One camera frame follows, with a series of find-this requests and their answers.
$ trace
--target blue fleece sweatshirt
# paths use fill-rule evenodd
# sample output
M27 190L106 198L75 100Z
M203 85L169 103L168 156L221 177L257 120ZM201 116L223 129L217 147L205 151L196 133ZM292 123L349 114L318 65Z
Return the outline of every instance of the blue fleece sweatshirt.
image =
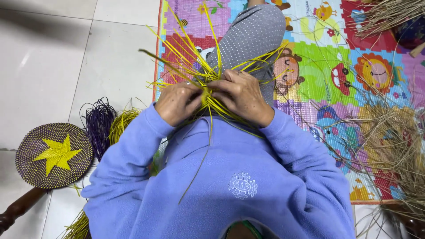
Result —
M265 139L219 118L212 123L210 144L209 117L179 130L166 167L149 178L147 167L174 128L153 104L142 111L82 190L92 237L221 238L232 223L250 220L282 239L354 238L347 179L292 117L275 109L260 130Z

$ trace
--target gray polka dot pants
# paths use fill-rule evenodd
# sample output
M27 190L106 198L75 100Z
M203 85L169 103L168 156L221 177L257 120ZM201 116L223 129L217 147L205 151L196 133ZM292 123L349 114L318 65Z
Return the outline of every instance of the gray polka dot pants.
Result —
M285 26L285 17L282 11L274 5L256 5L240 12L218 43L223 65L222 70L233 68L278 48L285 34ZM276 57L275 55L267 59L268 63L261 63L262 68L252 72L251 75L259 80L272 79L272 63ZM211 67L218 65L217 51L212 51L206 61ZM258 65L250 66L247 71L256 66ZM273 101L274 86L274 81L261 84L261 93L270 105Z

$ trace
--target foam puzzle mat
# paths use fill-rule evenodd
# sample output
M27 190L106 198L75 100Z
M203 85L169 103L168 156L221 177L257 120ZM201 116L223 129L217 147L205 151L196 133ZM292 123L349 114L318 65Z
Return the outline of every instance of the foam puzzle mat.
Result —
M197 46L201 55L207 56L215 47L215 41L206 17L208 11L218 40L228 30L237 14L247 8L247 0L206 0L207 9L201 0L162 0L159 13L158 35L163 40L178 39L176 29L184 27L186 33ZM343 157L367 162L369 152L360 150L355 156L341 144L341 134L346 139L356 139L360 129L343 123L324 130L334 122L347 117L366 114L364 94L355 88L368 89L360 77L369 79L390 99L390 106L411 107L423 111L425 107L425 56L412 58L407 51L397 46L391 32L380 36L361 39L355 36L355 28L362 27L365 19L359 8L360 2L344 0L267 0L267 4L276 5L286 17L284 39L288 40L287 57L291 58L290 70L298 72L304 81L280 89L274 94L274 105L291 115L298 126L312 133L316 140L321 137ZM180 20L174 18L174 11ZM169 57L161 41L157 43L157 56ZM376 69L383 72L369 72L365 67L373 62ZM157 62L155 80L174 82L164 72L164 64ZM275 74L286 69L284 59L275 63ZM153 100L157 100L160 89L154 88ZM303 122L311 122L308 127ZM341 162L336 161L350 181L350 199L352 204L378 204L382 200L395 200L400 193L396 184L375 177L384 174L373 171L371 179L357 174Z

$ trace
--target embroidered logo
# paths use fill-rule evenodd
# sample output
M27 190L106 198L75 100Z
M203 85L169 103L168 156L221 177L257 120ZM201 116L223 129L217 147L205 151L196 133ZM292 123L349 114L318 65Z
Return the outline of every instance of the embroidered logo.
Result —
M229 191L234 189L233 195L242 200L248 198L248 195L254 197L257 194L258 185L255 184L255 180L249 181L249 179L251 179L251 176L248 173L234 174L229 182Z

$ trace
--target bundle of purple strands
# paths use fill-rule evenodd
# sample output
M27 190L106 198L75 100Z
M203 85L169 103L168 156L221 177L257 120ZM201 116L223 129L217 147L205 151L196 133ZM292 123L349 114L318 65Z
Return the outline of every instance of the bundle of purple strands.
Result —
M91 108L86 109L85 119L83 123L85 130L94 149L94 156L100 162L103 154L111 145L109 141L109 133L113 120L116 118L116 112L112 106L109 105L108 98L102 97L94 104L85 103L81 109L86 105L91 105Z

